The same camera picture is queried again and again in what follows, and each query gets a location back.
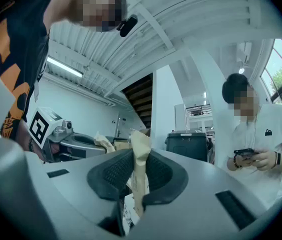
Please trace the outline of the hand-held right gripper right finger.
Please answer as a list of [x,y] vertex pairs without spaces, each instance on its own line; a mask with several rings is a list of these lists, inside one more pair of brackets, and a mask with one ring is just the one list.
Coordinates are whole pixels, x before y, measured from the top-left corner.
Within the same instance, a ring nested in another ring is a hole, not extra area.
[[[180,164],[188,174],[184,191],[171,203],[149,205],[130,231],[132,240],[252,240],[265,207],[244,185],[207,162],[172,152],[154,152]],[[230,191],[256,219],[239,229],[216,194]]]

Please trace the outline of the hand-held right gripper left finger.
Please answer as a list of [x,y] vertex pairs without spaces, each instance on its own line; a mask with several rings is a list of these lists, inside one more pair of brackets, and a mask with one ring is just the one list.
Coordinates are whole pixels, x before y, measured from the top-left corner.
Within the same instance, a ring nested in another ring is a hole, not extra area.
[[26,152],[33,193],[43,209],[37,240],[132,240],[117,183],[133,162],[130,149],[77,161],[42,164]]

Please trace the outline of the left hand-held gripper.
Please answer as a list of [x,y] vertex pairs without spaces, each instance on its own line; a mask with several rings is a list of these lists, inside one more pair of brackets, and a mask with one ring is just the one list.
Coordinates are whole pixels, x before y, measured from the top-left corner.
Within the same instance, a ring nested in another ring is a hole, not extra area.
[[[51,143],[60,144],[62,153],[70,157],[95,157],[106,153],[105,148],[95,145],[93,137],[74,133],[72,122],[63,119],[49,107],[36,108],[28,132],[49,163],[56,161],[51,150]],[[63,140],[71,134],[74,140]]]

